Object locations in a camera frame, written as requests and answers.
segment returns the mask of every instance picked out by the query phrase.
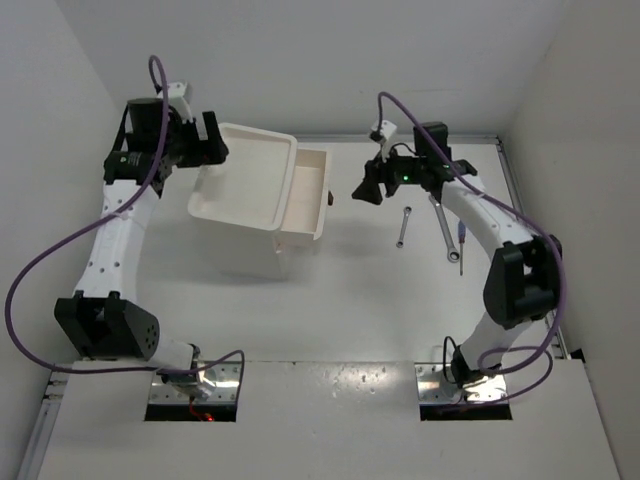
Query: metal plate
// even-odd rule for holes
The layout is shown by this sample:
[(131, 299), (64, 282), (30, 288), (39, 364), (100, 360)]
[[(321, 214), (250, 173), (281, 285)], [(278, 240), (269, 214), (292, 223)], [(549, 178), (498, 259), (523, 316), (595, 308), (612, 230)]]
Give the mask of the metal plate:
[[(197, 400), (194, 405), (230, 406), (235, 405), (238, 381), (240, 380), (240, 362), (221, 363), (211, 370), (215, 372), (215, 390), (208, 400)], [(149, 389), (149, 405), (188, 405), (189, 397), (178, 392), (171, 385), (162, 383), (160, 375), (154, 375)]]
[[(418, 401), (420, 406), (464, 405), (495, 401), (507, 395), (507, 385), (502, 375), (465, 385), (459, 390), (442, 376), (442, 364), (416, 363)], [(508, 401), (496, 405), (508, 405)]]

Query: metal tool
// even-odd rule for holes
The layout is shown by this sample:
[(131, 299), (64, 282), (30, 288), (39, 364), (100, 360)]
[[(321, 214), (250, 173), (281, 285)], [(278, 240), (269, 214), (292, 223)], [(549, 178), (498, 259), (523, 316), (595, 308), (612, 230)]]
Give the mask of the metal tool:
[(464, 241), (467, 237), (467, 227), (462, 223), (462, 220), (458, 220), (458, 244), (460, 245), (460, 276), (462, 276), (462, 262), (464, 252)]
[(411, 215), (411, 207), (404, 207), (404, 218), (402, 219), (402, 228), (400, 229), (400, 238), (396, 242), (396, 247), (404, 247), (404, 233), (407, 231), (407, 223), (409, 222), (409, 215)]
[(442, 230), (442, 236), (444, 237), (444, 243), (447, 245), (447, 260), (451, 263), (458, 263), (460, 261), (460, 252), (458, 252), (458, 249), (453, 244), (453, 238), (449, 231), (449, 224), (447, 223), (447, 217), (444, 214), (444, 209), (433, 195), (429, 195), (429, 201), (436, 211), (438, 223), (440, 223), (440, 230)]

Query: white plastic bin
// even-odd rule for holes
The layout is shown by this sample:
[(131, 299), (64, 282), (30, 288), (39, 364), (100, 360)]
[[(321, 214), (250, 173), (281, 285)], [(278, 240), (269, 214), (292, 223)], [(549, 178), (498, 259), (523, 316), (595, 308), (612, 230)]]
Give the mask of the white plastic bin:
[(225, 273), (282, 279), (290, 247), (322, 235), (329, 152), (298, 149), (280, 133), (221, 124), (229, 156), (200, 169), (188, 210)]

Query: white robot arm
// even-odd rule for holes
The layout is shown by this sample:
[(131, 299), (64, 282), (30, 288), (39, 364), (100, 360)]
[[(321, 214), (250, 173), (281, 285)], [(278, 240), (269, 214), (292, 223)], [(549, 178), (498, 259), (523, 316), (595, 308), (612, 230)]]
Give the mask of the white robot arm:
[[(451, 362), (455, 382), (462, 386), (483, 376), (478, 365), (483, 353), (509, 348), (533, 321), (544, 318), (557, 306), (557, 265), (550, 247), (541, 238), (457, 180), (415, 129), (416, 156), (400, 156), (395, 149), (386, 148), (396, 129), (390, 122), (385, 123), (385, 129), (378, 130), (377, 123), (372, 128), (371, 138), (382, 148), (376, 158), (365, 164), (364, 180), (352, 198), (379, 205), (381, 183), (387, 197), (393, 196), (400, 185), (420, 185), (460, 218), (491, 259), (483, 292), (486, 312), (471, 336), (456, 349)], [(446, 125), (423, 126), (451, 158)], [(469, 162), (458, 160), (454, 164), (465, 180), (484, 192), (484, 185)], [(495, 353), (485, 359), (484, 366), (499, 368), (501, 363), (502, 354)]]
[[(219, 164), (225, 161), (228, 149), (213, 112), (203, 113), (208, 138), (199, 138), (186, 83), (172, 83), (168, 90), (169, 133), (151, 185), (127, 211), (97, 230), (73, 296), (58, 299), (54, 315), (83, 357), (133, 358), (151, 367), (189, 370), (195, 365), (197, 347), (168, 337), (156, 317), (137, 305), (138, 262), (145, 231), (173, 167)], [(160, 135), (161, 109), (160, 98), (127, 103), (116, 145), (104, 162), (103, 216), (129, 200), (149, 174)], [(127, 114), (132, 130), (125, 133)], [(127, 150), (122, 150), (125, 139)], [(185, 385), (189, 379), (178, 378), (175, 383)]]

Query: white wall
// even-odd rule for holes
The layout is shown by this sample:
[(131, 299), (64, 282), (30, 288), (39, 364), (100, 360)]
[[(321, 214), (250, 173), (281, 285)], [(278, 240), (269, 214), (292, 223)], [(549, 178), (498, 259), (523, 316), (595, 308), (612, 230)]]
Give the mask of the white wall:
[(640, 3), (574, 2), (507, 140), (525, 208), (562, 240), (565, 323), (624, 478), (640, 478)]
[(567, 0), (57, 2), (118, 103), (154, 51), (193, 83), (196, 110), (326, 134), (366, 132), (381, 89), (455, 132), (496, 133)]
[[(53, 0), (9, 0), (0, 15), (0, 296), (37, 253), (100, 210), (102, 161), (119, 123), (100, 79)], [(90, 239), (37, 267), (14, 308), (27, 345), (54, 361), (73, 348), (53, 318)], [(14, 478), (47, 372), (0, 333), (0, 479)]]

